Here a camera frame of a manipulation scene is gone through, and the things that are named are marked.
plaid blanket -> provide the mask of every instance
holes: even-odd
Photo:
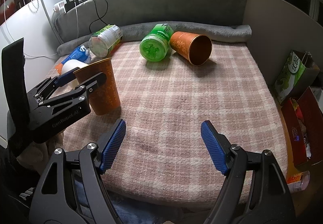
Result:
[[[286,174],[283,126],[244,43],[213,41],[210,59],[196,67],[175,51],[161,62],[147,62],[139,42],[127,42],[114,51],[112,65],[121,108],[103,116],[91,112],[68,127],[64,137],[65,150],[80,149],[108,131],[117,118],[126,121],[125,139],[102,177],[107,189],[156,204],[212,206],[224,176],[216,171],[201,138],[204,120],[246,151],[270,149]],[[53,68],[49,76],[56,75]],[[70,90],[62,87],[56,95]],[[242,201],[250,183],[248,172]]]

orange paper cup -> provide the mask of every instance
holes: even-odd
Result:
[[[114,79],[111,58],[92,63],[74,72],[81,84],[98,73],[105,73],[107,81],[89,95],[89,102],[97,115],[105,115],[120,106],[120,98]]]
[[[171,37],[170,45],[192,65],[197,66],[204,64],[212,52],[212,42],[207,35],[175,32]]]

metal screw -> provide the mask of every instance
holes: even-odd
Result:
[[[271,152],[269,149],[265,149],[265,150],[264,150],[264,154],[265,154],[266,156],[271,156],[271,155],[272,155],[272,152]]]
[[[238,144],[232,144],[232,145],[231,145],[231,148],[232,148],[233,150],[239,150],[239,149],[240,149],[240,146],[239,146]]]
[[[88,149],[94,149],[95,147],[96,147],[96,144],[95,143],[90,143],[87,146]]]
[[[56,154],[56,155],[59,155],[60,153],[62,153],[63,152],[63,150],[61,149],[61,148],[56,148],[55,149],[55,151],[54,151],[54,153]]]

blue textured pad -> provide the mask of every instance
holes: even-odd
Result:
[[[101,172],[104,173],[107,169],[110,169],[112,167],[114,159],[116,158],[125,135],[126,122],[122,120],[102,152],[102,162],[100,165]]]
[[[225,162],[224,151],[205,121],[201,124],[201,137],[203,138],[215,168],[225,175],[228,171],[228,167]]]

green bottle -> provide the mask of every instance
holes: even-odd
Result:
[[[141,41],[140,54],[148,61],[163,60],[169,48],[169,40],[174,31],[168,24],[158,24]]]

